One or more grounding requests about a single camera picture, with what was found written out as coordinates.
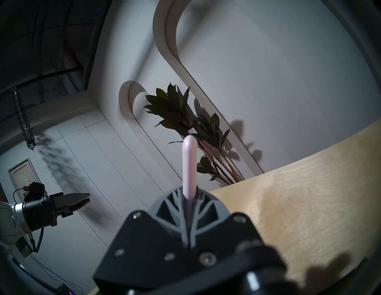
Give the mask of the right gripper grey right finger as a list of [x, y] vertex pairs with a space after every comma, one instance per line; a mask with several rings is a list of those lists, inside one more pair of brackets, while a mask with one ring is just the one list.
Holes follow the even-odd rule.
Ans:
[[286, 265], [264, 244], [250, 218], [230, 214], [217, 197], [197, 189], [192, 202], [192, 277], [284, 277]]

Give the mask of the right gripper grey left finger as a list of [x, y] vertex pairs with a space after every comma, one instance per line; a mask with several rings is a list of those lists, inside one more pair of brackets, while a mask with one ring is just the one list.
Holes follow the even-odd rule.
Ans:
[[99, 290], [155, 290], [190, 276], [182, 188], [128, 215], [98, 266]]

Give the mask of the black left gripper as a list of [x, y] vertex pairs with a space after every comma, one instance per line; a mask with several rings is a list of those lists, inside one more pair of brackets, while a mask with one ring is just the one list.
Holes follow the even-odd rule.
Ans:
[[74, 214], [86, 204], [90, 199], [90, 193], [69, 193], [63, 192], [43, 195], [30, 196], [25, 195], [22, 205], [22, 213], [27, 227], [31, 232], [41, 228], [57, 225], [56, 207], [64, 207], [61, 210], [61, 217], [68, 217]]

